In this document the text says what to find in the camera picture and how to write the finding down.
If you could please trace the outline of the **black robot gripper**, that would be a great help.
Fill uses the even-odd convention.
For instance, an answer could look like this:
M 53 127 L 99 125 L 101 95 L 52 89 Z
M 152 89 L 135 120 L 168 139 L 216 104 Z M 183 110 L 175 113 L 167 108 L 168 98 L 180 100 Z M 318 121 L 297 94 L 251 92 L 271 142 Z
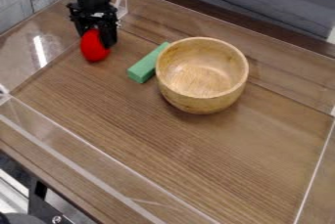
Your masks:
M 111 5 L 111 0 L 76 0 L 66 8 L 78 36 L 91 29 L 93 18 L 116 18 L 116 8 Z M 117 42 L 116 24 L 103 21 L 97 24 L 97 30 L 103 47 L 108 49 Z

